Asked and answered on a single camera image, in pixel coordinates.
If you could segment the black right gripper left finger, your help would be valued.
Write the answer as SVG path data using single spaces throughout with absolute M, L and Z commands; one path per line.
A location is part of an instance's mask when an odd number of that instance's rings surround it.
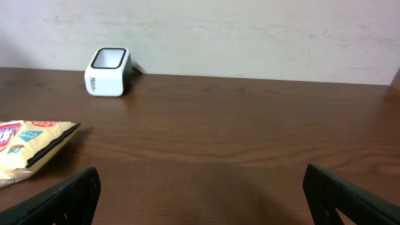
M 1 212 L 7 224 L 87 224 L 91 225 L 101 193 L 95 167 L 70 178 Z

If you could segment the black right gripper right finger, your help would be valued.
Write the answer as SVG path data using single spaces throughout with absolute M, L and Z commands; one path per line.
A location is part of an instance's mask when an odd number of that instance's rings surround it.
M 303 190 L 315 224 L 399 224 L 399 206 L 356 186 L 317 164 L 308 164 Z

